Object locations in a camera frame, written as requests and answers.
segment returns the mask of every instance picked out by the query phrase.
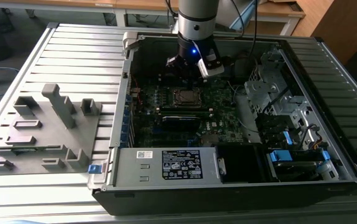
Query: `aluminum slotted surface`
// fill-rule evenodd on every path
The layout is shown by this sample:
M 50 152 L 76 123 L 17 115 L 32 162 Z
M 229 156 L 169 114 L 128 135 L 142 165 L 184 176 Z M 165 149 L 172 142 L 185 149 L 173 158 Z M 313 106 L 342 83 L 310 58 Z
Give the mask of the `aluminum slotted surface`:
M 8 131 L 16 111 L 17 96 L 40 94 L 44 83 L 57 83 L 72 101 L 93 98 L 102 103 L 92 160 L 104 160 L 109 151 L 114 104 L 121 78 L 122 34 L 128 30 L 166 33 L 164 29 L 116 28 L 60 24 L 48 28 L 21 68 L 21 72 L 0 102 L 0 137 Z M 326 49 L 311 38 L 265 36 L 285 39 L 315 83 L 339 125 L 357 149 L 357 86 L 338 68 Z M 86 188 L 88 174 L 0 176 L 0 222 L 30 220 L 44 223 L 68 222 L 177 222 L 284 217 L 315 214 L 357 213 L 357 196 L 335 197 L 307 208 L 293 210 L 225 212 L 172 217 L 113 217 L 98 205 Z

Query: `blue latch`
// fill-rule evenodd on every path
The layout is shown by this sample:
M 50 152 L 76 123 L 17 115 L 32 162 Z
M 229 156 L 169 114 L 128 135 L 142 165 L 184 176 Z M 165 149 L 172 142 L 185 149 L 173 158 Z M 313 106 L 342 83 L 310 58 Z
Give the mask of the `blue latch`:
M 330 155 L 329 155 L 327 151 L 322 151 L 322 156 L 323 156 L 325 161 L 330 160 Z
M 292 156 L 289 150 L 274 150 L 270 153 L 270 158 L 273 162 L 277 161 L 292 161 Z
M 89 169 L 86 172 L 89 174 L 101 174 L 102 173 L 102 165 L 89 165 Z
M 285 135 L 285 138 L 286 138 L 288 145 L 292 145 L 293 142 L 292 142 L 292 139 L 290 139 L 289 132 L 284 132 L 284 135 Z

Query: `table leg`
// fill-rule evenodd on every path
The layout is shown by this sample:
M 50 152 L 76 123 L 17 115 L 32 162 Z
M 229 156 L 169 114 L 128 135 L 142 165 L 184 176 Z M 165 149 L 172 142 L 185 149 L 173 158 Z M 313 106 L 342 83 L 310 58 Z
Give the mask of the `table leg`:
M 284 26 L 284 29 L 282 29 L 280 35 L 290 36 L 293 31 L 294 31 L 294 28 L 297 26 L 298 21 L 300 21 L 298 17 L 290 18 L 289 21 L 285 23 L 285 26 Z
M 104 20 L 105 20 L 105 25 L 113 26 L 113 14 L 112 13 L 102 13 L 102 15 L 104 15 Z
M 118 27 L 126 27 L 128 26 L 128 15 L 124 9 L 116 8 L 114 9 L 116 14 L 116 23 Z
M 136 22 L 141 22 L 140 14 L 134 14 L 134 17 L 136 17 Z
M 30 19 L 36 18 L 34 9 L 25 9 L 26 15 Z

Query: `black cable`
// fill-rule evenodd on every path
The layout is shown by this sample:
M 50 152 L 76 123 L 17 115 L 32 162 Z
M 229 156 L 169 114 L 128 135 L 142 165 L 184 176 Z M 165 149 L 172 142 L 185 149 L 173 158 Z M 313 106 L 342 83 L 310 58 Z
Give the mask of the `black cable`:
M 168 29 L 170 28 L 170 24 L 169 24 L 169 10 L 168 10 Z
M 156 19 L 154 19 L 154 21 L 153 21 L 153 23 L 150 25 L 153 25 L 156 23 L 156 21 L 158 20 L 158 18 L 160 18 L 160 15 L 156 17 Z
M 253 44 L 249 51 L 249 56 L 253 53 L 254 45 L 256 45 L 256 36 L 257 36 L 257 6 L 258 6 L 258 0 L 256 0 L 256 6 L 254 6 L 254 36 L 253 36 Z
M 168 6 L 168 9 L 170 10 L 172 16 L 177 17 L 178 14 L 173 12 L 173 9 L 172 9 L 172 6 L 170 6 L 170 1 L 165 0 L 165 3 L 166 3 L 166 6 Z
M 307 131 L 309 131 L 309 129 L 310 129 L 311 127 L 314 127 L 314 126 L 317 126 L 317 125 L 315 125 L 315 124 L 310 124 L 310 125 L 305 128 L 304 133 L 302 133 L 302 135 L 301 135 L 301 141 L 298 142 L 298 148 L 297 148 L 297 150 L 301 150 L 301 148 L 302 148 L 302 143 L 304 143 L 304 140 L 305 140 L 305 136 L 307 135 Z
M 265 108 L 262 109 L 261 113 L 264 113 L 266 111 L 266 109 L 281 99 L 281 97 L 288 92 L 288 90 L 289 90 L 289 87 L 286 86 L 286 88 L 282 90 L 282 92 L 280 92 L 280 94 L 277 95 L 276 99 L 273 99 L 269 102 L 269 104 L 265 106 Z
M 232 4 L 233 4 L 233 6 L 234 6 L 236 12 L 238 13 L 238 19 L 241 20 L 242 33 L 241 33 L 240 37 L 242 37 L 244 34 L 245 34 L 245 24 L 244 24 L 242 16 L 241 16 L 238 7 L 236 6 L 234 0 L 230 0 L 230 2 L 232 2 Z
M 254 131 L 254 130 L 252 130 L 250 128 L 248 128 L 245 125 L 244 125 L 244 123 L 241 122 L 241 120 L 238 119 L 238 122 L 240 122 L 240 124 L 242 125 L 242 127 L 248 130 L 248 131 L 250 131 L 250 132 L 254 132 L 254 133 L 257 133 L 257 134 L 260 134 L 260 132 L 258 131 Z

